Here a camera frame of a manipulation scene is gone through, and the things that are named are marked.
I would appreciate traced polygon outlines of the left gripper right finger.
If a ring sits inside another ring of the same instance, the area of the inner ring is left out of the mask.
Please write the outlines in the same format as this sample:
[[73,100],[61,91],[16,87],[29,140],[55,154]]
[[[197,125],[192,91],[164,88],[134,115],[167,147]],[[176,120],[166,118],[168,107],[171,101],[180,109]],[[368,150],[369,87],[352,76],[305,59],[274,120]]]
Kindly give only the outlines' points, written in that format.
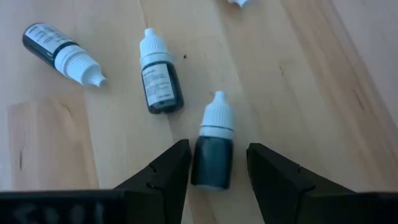
[[353,191],[324,178],[260,143],[246,150],[252,189],[265,223],[297,223],[307,192],[351,194]]

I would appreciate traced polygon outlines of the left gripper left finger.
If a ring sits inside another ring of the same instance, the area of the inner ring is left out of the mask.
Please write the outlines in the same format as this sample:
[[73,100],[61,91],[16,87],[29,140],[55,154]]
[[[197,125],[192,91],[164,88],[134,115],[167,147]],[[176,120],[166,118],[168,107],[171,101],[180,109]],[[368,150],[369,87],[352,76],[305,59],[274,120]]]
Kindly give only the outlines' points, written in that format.
[[124,223],[180,224],[192,153],[181,139],[116,189],[126,206]]

